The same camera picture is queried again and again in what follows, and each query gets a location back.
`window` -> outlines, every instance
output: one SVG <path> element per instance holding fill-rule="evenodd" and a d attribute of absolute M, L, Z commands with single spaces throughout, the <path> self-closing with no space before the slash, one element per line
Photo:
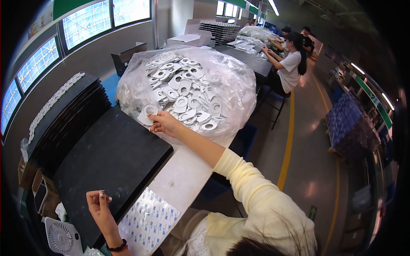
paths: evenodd
<path fill-rule="evenodd" d="M 17 74 L 21 88 L 24 92 L 30 87 L 33 81 L 43 72 L 51 63 L 59 58 L 55 38 L 46 42 Z"/>
<path fill-rule="evenodd" d="M 216 14 L 218 16 L 222 16 L 223 15 L 223 6 L 225 5 L 224 2 L 218 1 L 218 7 L 216 9 Z"/>
<path fill-rule="evenodd" d="M 108 0 L 87 6 L 63 19 L 67 49 L 111 28 Z"/>
<path fill-rule="evenodd" d="M 114 24 L 119 26 L 150 17 L 149 0 L 114 0 Z"/>
<path fill-rule="evenodd" d="M 235 18 L 237 13 L 238 13 L 238 6 L 218 1 L 218 7 L 216 9 L 217 16 Z"/>
<path fill-rule="evenodd" d="M 13 80 L 13 82 L 10 84 L 10 87 L 8 88 L 4 96 L 3 104 L 1 106 L 1 133 L 2 134 L 4 134 L 7 124 L 10 121 L 11 115 L 13 114 L 13 111 L 16 108 L 20 99 L 21 99 L 21 96 L 17 90 L 16 81 Z"/>

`window frame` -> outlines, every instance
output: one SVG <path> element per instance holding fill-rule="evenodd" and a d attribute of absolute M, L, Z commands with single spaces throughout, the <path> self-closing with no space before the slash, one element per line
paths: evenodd
<path fill-rule="evenodd" d="M 111 21 L 112 21 L 112 25 L 115 29 L 118 29 L 118 28 L 121 28 L 121 27 L 126 27 L 126 26 L 129 26 L 129 25 L 134 24 L 134 23 L 139 23 L 139 22 L 152 20 L 152 16 L 153 16 L 153 14 L 152 14 L 152 0 L 148 0 L 148 2 L 150 4 L 150 16 L 148 18 L 141 19 L 141 20 L 130 21 L 130 22 L 115 26 L 114 0 L 109 0 L 109 2 L 110 2 L 110 15 L 112 14 L 112 16 L 110 18 L 111 18 Z"/>
<path fill-rule="evenodd" d="M 149 5 L 150 5 L 150 16 L 149 18 L 144 18 L 144 19 L 140 19 L 140 20 L 134 20 L 134 21 L 130 21 L 128 23 L 124 23 L 121 24 L 119 26 L 115 26 L 115 20 L 114 20 L 114 1 L 113 0 L 108 0 L 108 6 L 109 6 L 109 18 L 110 18 L 110 24 L 111 24 L 111 28 L 107 29 L 99 34 L 96 34 L 82 42 L 80 42 L 79 44 L 73 46 L 70 50 L 68 50 L 68 46 L 67 46 L 67 42 L 66 42 L 66 38 L 65 38 L 65 33 L 64 33 L 64 26 L 63 26 L 63 19 L 66 18 L 67 16 L 62 16 L 59 17 L 59 21 L 57 22 L 56 26 L 57 26 L 57 35 L 50 37 L 48 40 L 51 40 L 52 38 L 54 38 L 55 42 L 56 42 L 56 48 L 57 48 L 57 52 L 58 52 L 58 58 L 56 58 L 52 63 L 50 63 L 50 65 L 48 65 L 41 73 L 39 73 L 39 75 L 36 77 L 36 79 L 33 80 L 33 82 L 31 83 L 31 85 L 27 88 L 26 92 L 24 92 L 23 88 L 21 87 L 20 81 L 18 79 L 18 73 L 20 72 L 21 68 L 27 63 L 27 61 L 34 55 L 34 53 L 36 51 L 38 51 L 38 49 L 36 51 L 34 51 L 32 53 L 32 55 L 30 55 L 30 58 L 28 58 L 24 64 L 17 70 L 17 72 L 14 74 L 13 76 L 13 80 L 16 82 L 17 85 L 17 89 L 18 92 L 21 96 L 21 99 L 19 100 L 18 104 L 16 105 L 15 109 L 13 110 L 13 113 L 10 116 L 9 121 L 6 124 L 6 128 L 4 133 L 0 132 L 1 135 L 1 142 L 4 143 L 5 139 L 7 137 L 7 134 L 9 132 L 10 129 L 10 125 L 14 119 L 14 117 L 16 116 L 21 104 L 24 102 L 25 98 L 27 97 L 27 95 L 30 93 L 30 91 L 38 84 L 38 82 L 44 77 L 45 74 L 47 74 L 52 68 L 54 68 L 56 66 L 57 63 L 61 62 L 62 60 L 64 60 L 69 54 L 75 52 L 76 50 L 78 50 L 79 48 L 81 48 L 82 46 L 100 38 L 103 37 L 111 32 L 114 32 L 118 29 L 121 29 L 123 27 L 127 27 L 127 26 L 131 26 L 131 25 L 135 25 L 138 23 L 142 23 L 142 22 L 146 22 L 146 21 L 150 21 L 152 20 L 152 4 L 153 4 L 153 0 L 148 0 L 149 1 Z"/>
<path fill-rule="evenodd" d="M 97 2 L 97 3 L 92 4 L 92 5 L 95 5 L 95 4 L 98 4 L 98 3 L 100 3 L 100 2 L 104 2 L 104 1 L 106 1 L 106 0 L 101 0 L 101 1 L 99 1 L 99 2 Z M 77 45 L 71 47 L 70 49 L 68 49 L 68 46 L 67 46 L 66 34 L 64 33 L 64 25 L 63 25 L 63 20 L 64 20 L 65 18 L 67 18 L 68 16 L 63 17 L 61 20 L 58 21 L 58 32 L 57 32 L 57 34 L 58 34 L 58 36 L 59 36 L 60 39 L 61 39 L 60 43 L 61 43 L 61 45 L 62 45 L 62 47 L 63 47 L 63 51 L 64 51 L 64 53 L 65 53 L 65 56 L 71 54 L 72 52 L 76 51 L 78 48 L 80 48 L 80 47 L 82 47 L 82 46 L 84 46 L 84 45 L 90 43 L 91 41 L 94 41 L 94 40 L 96 40 L 97 38 L 102 37 L 102 36 L 104 36 L 105 34 L 111 33 L 111 32 L 113 32 L 113 31 L 115 30 L 115 27 L 112 26 L 113 16 L 111 16 L 111 12 L 113 11 L 113 8 L 112 8 L 112 5 L 110 5 L 110 2 L 112 3 L 112 0 L 108 0 L 108 11 L 109 11 L 109 18 L 110 18 L 111 28 L 110 28 L 110 29 L 107 29 L 107 30 L 104 30 L 104 31 L 102 31 L 102 32 L 100 32 L 100 33 L 98 33 L 98 34 L 95 34 L 95 35 L 93 35 L 92 37 L 89 37 L 89 38 L 85 39 L 84 41 L 79 42 Z"/>
<path fill-rule="evenodd" d="M 227 16 L 227 15 L 225 14 L 225 12 L 226 12 L 226 5 L 227 5 L 227 4 L 233 5 L 233 8 L 235 8 L 235 6 L 237 7 L 236 15 L 235 15 L 235 16 Z M 222 15 L 216 15 L 216 16 L 217 16 L 217 17 L 222 17 L 222 18 L 231 18 L 231 19 L 240 20 L 241 18 L 238 18 L 238 15 L 239 15 L 239 14 L 242 15 L 242 8 L 241 8 L 241 7 L 239 7 L 239 6 L 237 6 L 237 5 L 234 5 L 234 4 L 231 4 L 231 3 L 223 2 Z"/>

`floor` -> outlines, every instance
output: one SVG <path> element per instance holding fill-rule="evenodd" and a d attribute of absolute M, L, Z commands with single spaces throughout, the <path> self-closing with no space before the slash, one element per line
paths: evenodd
<path fill-rule="evenodd" d="M 338 255 L 346 214 L 349 214 L 348 173 L 352 170 L 327 151 L 330 141 L 321 119 L 332 103 L 326 83 L 326 76 L 314 71 L 314 62 L 308 59 L 307 73 L 301 77 L 292 98 L 286 100 L 275 128 L 270 130 L 272 123 L 259 113 L 250 118 L 249 121 L 258 127 L 258 135 L 248 161 L 282 188 L 306 215 L 312 206 L 317 207 L 315 232 L 322 256 L 333 256 Z M 268 100 L 280 106 L 274 98 Z M 277 113 L 267 104 L 262 105 L 260 112 L 272 119 Z M 232 192 L 212 201 L 199 196 L 193 207 L 240 217 L 235 204 L 246 216 Z"/>

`black t-shirt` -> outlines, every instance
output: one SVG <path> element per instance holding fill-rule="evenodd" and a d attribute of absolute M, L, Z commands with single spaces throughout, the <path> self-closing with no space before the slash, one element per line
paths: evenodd
<path fill-rule="evenodd" d="M 313 48 L 312 47 L 312 40 L 310 39 L 310 37 L 304 36 L 302 34 L 300 34 L 300 35 L 302 36 L 302 39 L 303 39 L 303 46 Z"/>

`pallet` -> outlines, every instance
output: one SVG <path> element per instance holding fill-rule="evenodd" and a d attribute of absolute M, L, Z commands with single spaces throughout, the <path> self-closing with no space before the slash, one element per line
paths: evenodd
<path fill-rule="evenodd" d="M 326 127 L 328 128 L 328 122 L 326 120 L 326 118 L 322 118 L 322 122 L 326 125 Z M 343 163 L 345 163 L 348 167 L 352 167 L 352 165 L 346 161 L 346 158 L 342 157 L 341 154 L 339 154 L 333 147 L 332 145 L 332 140 L 330 139 L 330 132 L 329 132 L 329 128 L 326 129 L 325 134 L 328 136 L 329 138 L 329 142 L 330 142 L 330 147 L 328 148 L 328 153 L 333 155 L 335 158 L 339 159 L 340 161 L 342 161 Z"/>

